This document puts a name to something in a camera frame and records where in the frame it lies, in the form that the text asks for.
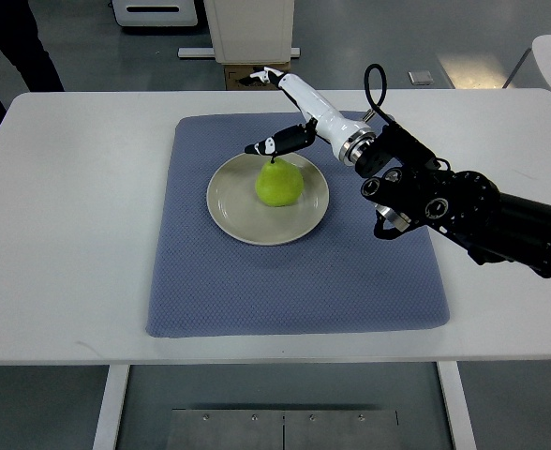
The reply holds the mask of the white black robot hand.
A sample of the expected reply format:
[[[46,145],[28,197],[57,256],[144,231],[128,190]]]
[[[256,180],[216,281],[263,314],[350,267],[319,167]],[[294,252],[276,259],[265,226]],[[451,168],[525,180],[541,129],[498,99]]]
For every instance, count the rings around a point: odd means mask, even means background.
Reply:
[[[363,121],[346,118],[317,90],[300,77],[273,67],[264,67],[245,77],[246,82],[270,83],[297,107],[305,122],[287,127],[273,136],[245,148],[249,155],[281,157],[312,145],[321,138],[331,145],[337,159],[347,165],[375,141],[375,131]]]

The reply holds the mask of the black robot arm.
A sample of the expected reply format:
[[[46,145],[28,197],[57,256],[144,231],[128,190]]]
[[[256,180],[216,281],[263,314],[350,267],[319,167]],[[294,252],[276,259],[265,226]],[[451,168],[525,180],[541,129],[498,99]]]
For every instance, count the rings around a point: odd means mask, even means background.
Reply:
[[[367,101],[365,119],[378,115],[384,126],[350,151],[350,162],[376,206],[377,238],[427,226],[478,264],[522,263],[551,278],[551,205],[502,193],[479,172],[454,172],[386,114],[381,99]]]

